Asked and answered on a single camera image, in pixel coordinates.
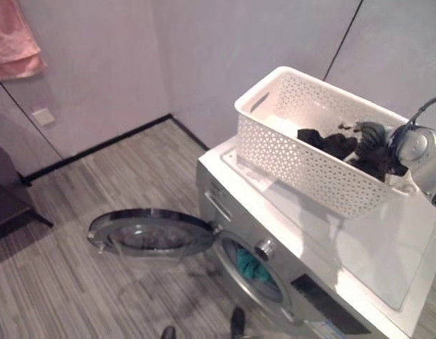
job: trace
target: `wall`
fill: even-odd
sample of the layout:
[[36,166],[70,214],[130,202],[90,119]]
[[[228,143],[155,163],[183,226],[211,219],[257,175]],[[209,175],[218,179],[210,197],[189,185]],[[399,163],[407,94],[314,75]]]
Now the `wall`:
[[169,112],[150,0],[19,2],[48,68],[4,85],[63,157]]
[[327,81],[411,117],[436,95],[436,0],[365,0]]
[[61,160],[1,86],[0,146],[11,155],[14,166],[22,175]]
[[356,0],[156,0],[170,108],[212,147],[236,133],[234,101],[276,66],[323,78]]

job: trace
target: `wall switch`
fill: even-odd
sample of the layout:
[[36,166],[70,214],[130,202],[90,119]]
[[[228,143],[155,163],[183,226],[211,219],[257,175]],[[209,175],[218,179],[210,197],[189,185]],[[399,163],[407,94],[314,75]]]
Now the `wall switch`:
[[46,126],[55,122],[55,117],[50,113],[48,108],[40,109],[32,113],[33,117],[41,126]]

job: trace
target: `white plastic basket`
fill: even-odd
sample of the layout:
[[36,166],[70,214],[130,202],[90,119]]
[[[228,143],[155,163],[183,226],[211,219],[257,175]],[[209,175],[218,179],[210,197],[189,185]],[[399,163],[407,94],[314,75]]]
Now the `white plastic basket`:
[[341,123],[406,119],[329,83],[279,67],[235,103],[237,155],[346,218],[369,213],[407,194],[296,138],[298,129],[322,136],[345,133]]

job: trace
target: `gray floor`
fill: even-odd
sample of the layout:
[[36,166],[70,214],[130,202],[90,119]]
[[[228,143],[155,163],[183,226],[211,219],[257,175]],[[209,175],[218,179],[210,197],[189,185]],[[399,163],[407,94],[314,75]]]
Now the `gray floor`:
[[[146,270],[86,241],[91,221],[111,210],[197,215],[201,154],[166,121],[35,181],[30,194],[56,226],[32,223],[0,241],[0,338],[158,338],[169,324],[182,338],[228,333],[234,301],[203,256]],[[435,333],[436,278],[416,338]]]

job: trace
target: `shoe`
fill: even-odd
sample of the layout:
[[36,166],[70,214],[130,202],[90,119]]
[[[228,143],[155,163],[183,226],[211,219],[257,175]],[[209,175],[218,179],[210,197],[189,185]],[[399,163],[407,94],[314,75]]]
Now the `shoe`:
[[176,339],[176,329],[168,326],[163,330],[162,339]]
[[236,307],[232,312],[231,318],[231,338],[240,339],[245,333],[245,312],[240,307]]

